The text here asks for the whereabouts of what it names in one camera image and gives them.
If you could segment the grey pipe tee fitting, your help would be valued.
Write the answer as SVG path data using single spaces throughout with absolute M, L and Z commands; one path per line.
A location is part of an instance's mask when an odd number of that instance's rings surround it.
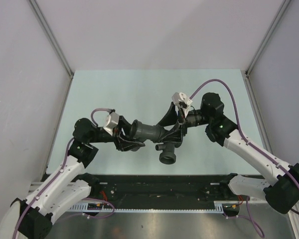
M 176 162 L 175 146 L 174 143 L 165 142 L 155 146 L 156 151 L 161 151 L 159 160 L 161 163 L 171 165 Z

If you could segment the large grey pipe adapter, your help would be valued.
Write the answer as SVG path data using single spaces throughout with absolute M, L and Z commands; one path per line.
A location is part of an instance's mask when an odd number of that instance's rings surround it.
M 134 139 L 145 139 L 152 142 L 159 142 L 159 139 L 166 133 L 160 125 L 148 125 L 139 120 L 134 120 L 131 125 L 130 137 Z

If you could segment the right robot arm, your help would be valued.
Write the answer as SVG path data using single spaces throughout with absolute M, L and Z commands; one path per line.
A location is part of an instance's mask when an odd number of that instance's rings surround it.
M 224 115 L 224 104 L 216 93 L 203 95 L 199 110 L 191 110 L 192 97 L 175 93 L 170 108 L 158 122 L 160 128 L 171 126 L 161 133 L 161 146 L 171 144 L 179 147 L 188 128 L 205 125 L 205 132 L 211 142 L 240 156 L 261 175 L 262 179 L 230 174 L 220 187 L 220 195 L 231 200 L 236 195 L 251 196 L 265 200 L 277 212 L 294 212 L 299 202 L 299 163 L 291 165 L 267 150 L 260 148 L 241 130 L 238 121 L 233 122 Z

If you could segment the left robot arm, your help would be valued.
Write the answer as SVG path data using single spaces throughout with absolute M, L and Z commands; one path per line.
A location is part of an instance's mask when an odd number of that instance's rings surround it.
M 144 146 L 135 136 L 137 126 L 136 121 L 129 123 L 114 111 L 109 112 L 104 126 L 98 126 L 94 119 L 77 120 L 58 168 L 24 200 L 13 202 L 19 208 L 19 218 L 11 237 L 43 239 L 73 205 L 97 198 L 99 179 L 86 172 L 98 152 L 92 144 L 112 142 L 118 151 L 136 151 Z

